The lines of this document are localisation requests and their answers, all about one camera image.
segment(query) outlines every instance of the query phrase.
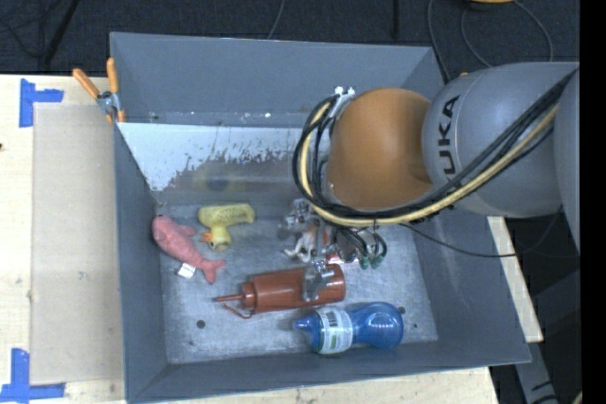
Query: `metal bracket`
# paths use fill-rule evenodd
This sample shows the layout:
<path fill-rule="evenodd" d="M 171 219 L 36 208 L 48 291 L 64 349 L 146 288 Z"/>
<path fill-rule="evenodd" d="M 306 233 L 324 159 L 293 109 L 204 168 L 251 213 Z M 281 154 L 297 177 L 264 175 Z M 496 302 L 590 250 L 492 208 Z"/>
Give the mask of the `metal bracket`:
<path fill-rule="evenodd" d="M 351 99 L 356 96 L 356 92 L 353 88 L 349 87 L 348 90 L 345 91 L 345 88 L 343 86 L 337 86 L 334 89 L 334 94 L 338 95 L 339 97 L 335 101 L 334 106 L 330 108 L 330 111 L 327 115 L 328 118 L 338 117 L 341 112 L 346 108 Z"/>
<path fill-rule="evenodd" d="M 327 268 L 324 259 L 315 259 L 303 274 L 303 294 L 306 302 L 317 300 L 318 292 L 323 289 L 334 276 L 334 271 Z"/>

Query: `plastic toy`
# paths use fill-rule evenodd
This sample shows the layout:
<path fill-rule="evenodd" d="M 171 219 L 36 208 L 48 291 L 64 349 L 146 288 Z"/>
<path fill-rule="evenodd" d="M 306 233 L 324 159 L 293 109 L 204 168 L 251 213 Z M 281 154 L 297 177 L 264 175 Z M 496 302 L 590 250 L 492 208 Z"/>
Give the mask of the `plastic toy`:
<path fill-rule="evenodd" d="M 201 241 L 208 243 L 212 250 L 224 251 L 232 241 L 227 227 L 242 222 L 253 223 L 255 211 L 247 203 L 209 205 L 198 211 L 198 220 L 210 228 L 210 232 L 203 234 Z"/>
<path fill-rule="evenodd" d="M 217 270 L 225 266 L 225 261 L 205 259 L 195 248 L 191 237 L 196 234 L 193 227 L 177 224 L 169 216 L 156 216 L 151 223 L 153 239 L 168 255 L 182 263 L 200 270 L 206 281 L 214 283 Z"/>

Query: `brown plastic bottle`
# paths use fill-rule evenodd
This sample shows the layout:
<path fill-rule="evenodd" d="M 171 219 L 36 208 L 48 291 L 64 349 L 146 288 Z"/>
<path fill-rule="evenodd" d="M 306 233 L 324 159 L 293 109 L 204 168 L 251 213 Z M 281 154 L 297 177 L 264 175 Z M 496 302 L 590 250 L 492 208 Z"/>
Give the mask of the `brown plastic bottle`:
<path fill-rule="evenodd" d="M 251 276 L 250 281 L 242 284 L 242 293 L 216 298 L 218 302 L 240 300 L 241 307 L 251 313 L 280 311 L 300 307 L 327 305 L 345 299 L 345 277 L 338 264 L 329 264 L 327 269 L 334 271 L 334 276 L 320 291 L 318 298 L 305 301 L 303 292 L 303 275 L 306 268 L 294 268 L 278 272 L 266 272 Z"/>

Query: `gray bin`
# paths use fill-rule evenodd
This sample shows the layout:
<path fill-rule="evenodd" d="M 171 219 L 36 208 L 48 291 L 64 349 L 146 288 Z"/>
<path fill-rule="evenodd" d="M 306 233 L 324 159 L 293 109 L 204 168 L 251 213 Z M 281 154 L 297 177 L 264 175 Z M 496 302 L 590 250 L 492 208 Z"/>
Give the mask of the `gray bin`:
<path fill-rule="evenodd" d="M 306 310 L 239 320 L 212 302 L 214 295 L 237 292 L 253 273 L 294 264 L 280 259 L 284 241 L 271 234 L 288 202 L 298 197 L 289 172 L 291 142 L 279 156 L 248 170 L 234 171 L 227 160 L 221 176 L 205 179 L 221 184 L 208 187 L 200 185 L 200 174 L 221 168 L 221 157 L 179 166 L 178 157 L 168 152 L 168 141 L 178 136 L 167 126 L 172 133 L 192 130 L 198 137 L 212 128 L 233 128 L 261 141 L 268 129 L 290 130 L 294 136 L 287 138 L 295 140 L 312 107 L 336 86 L 352 86 L 357 93 L 397 86 L 435 97 L 443 86 L 430 48 L 112 33 L 110 51 L 127 114 L 127 122 L 115 126 L 114 149 L 129 402 L 530 360 L 501 261 L 457 253 L 399 227 L 381 229 L 390 247 L 378 270 L 346 268 L 343 302 L 384 300 L 385 295 L 404 302 L 404 339 L 392 350 L 360 347 L 336 358 L 315 355 L 289 326 Z M 151 183 L 150 157 L 165 157 L 167 165 L 174 161 L 171 184 Z M 218 189 L 230 173 L 244 184 Z M 175 276 L 178 263 L 153 241 L 151 222 L 168 213 L 195 225 L 195 209 L 213 202 L 250 202 L 258 217 L 253 224 L 232 226 L 235 241 L 226 252 L 200 247 L 205 256 L 228 263 L 211 286 L 200 275 Z M 446 210 L 416 228 L 461 249 L 496 254 L 488 222 L 480 215 Z M 198 320 L 205 321 L 203 329 Z"/>

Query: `bottle nozzle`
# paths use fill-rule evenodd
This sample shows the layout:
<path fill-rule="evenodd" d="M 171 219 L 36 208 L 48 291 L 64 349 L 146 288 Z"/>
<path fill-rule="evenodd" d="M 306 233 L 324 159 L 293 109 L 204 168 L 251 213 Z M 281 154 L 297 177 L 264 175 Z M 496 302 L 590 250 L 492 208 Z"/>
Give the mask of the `bottle nozzle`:
<path fill-rule="evenodd" d="M 238 294 L 229 294 L 226 296 L 218 296 L 217 298 L 215 298 L 215 301 L 222 303 L 222 302 L 231 302 L 234 300 L 243 300 L 243 299 L 244 299 L 244 293 L 238 293 Z"/>

